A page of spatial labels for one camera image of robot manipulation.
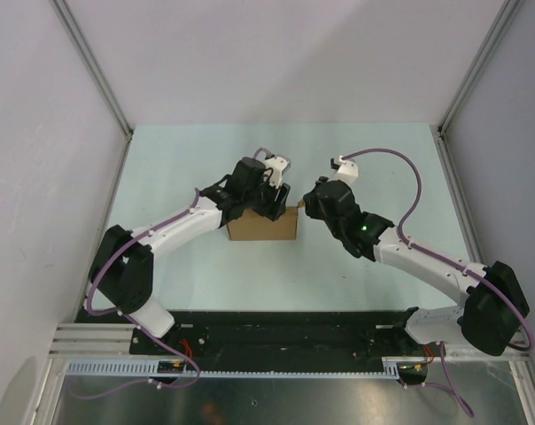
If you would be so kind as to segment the brown cardboard express box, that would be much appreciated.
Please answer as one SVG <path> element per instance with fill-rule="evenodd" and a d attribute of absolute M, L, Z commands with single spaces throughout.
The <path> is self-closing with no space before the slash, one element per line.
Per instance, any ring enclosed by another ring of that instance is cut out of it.
<path fill-rule="evenodd" d="M 299 209 L 296 206 L 288 207 L 276 221 L 246 210 L 240 218 L 231 221 L 227 228 L 231 241 L 288 241 L 297 238 L 298 221 Z"/>

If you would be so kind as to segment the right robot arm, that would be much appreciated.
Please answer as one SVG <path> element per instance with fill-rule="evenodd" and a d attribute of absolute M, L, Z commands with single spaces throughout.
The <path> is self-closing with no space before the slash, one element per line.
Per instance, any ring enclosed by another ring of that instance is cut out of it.
<path fill-rule="evenodd" d="M 470 344 L 491 356 L 519 346 L 516 335 L 530 308 L 512 267 L 449 259 L 403 240 L 392 221 L 363 212 L 341 181 L 317 182 L 303 201 L 306 215 L 323 221 L 355 258 L 397 268 L 453 300 L 449 307 L 408 309 L 403 327 L 392 333 L 399 353 L 413 355 L 433 342 Z"/>

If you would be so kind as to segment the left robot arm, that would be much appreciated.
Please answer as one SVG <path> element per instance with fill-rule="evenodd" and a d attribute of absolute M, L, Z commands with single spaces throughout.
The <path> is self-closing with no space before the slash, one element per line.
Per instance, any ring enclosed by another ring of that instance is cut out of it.
<path fill-rule="evenodd" d="M 158 352 L 173 352 L 180 333 L 174 316 L 153 295 L 155 260 L 247 211 L 278 220 L 291 190 L 283 180 L 290 166 L 287 158 L 274 154 L 243 157 L 232 173 L 197 190 L 185 209 L 137 229 L 108 228 L 89 270 L 87 312 L 95 317 L 119 313 L 148 331 L 148 341 Z"/>

